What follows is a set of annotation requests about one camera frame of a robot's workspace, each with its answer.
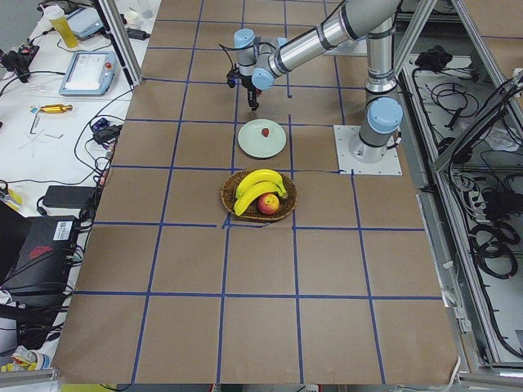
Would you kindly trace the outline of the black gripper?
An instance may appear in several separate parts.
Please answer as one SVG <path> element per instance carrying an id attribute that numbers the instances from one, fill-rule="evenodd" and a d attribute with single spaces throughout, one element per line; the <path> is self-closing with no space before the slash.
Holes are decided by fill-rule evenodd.
<path id="1" fill-rule="evenodd" d="M 257 98 L 261 95 L 261 91 L 257 89 L 252 82 L 251 76 L 242 75 L 239 69 L 231 69 L 226 74 L 226 83 L 229 88 L 236 87 L 239 83 L 248 90 L 248 106 L 252 111 L 257 111 L 259 103 Z"/>

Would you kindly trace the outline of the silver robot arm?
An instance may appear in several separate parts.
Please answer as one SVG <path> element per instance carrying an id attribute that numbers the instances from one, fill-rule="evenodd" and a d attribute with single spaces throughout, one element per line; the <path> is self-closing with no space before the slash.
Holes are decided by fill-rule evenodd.
<path id="1" fill-rule="evenodd" d="M 250 109 L 258 108 L 257 97 L 275 80 L 289 74 L 344 42 L 364 39 L 367 50 L 364 123 L 348 144 L 351 156 L 362 163 L 378 163 L 388 151 L 388 142 L 398 130 L 404 112 L 394 97 L 397 81 L 393 60 L 394 14 L 397 1 L 342 1 L 329 16 L 305 33 L 288 40 L 263 38 L 252 29 L 239 29 L 226 82 L 241 84 L 248 92 Z"/>

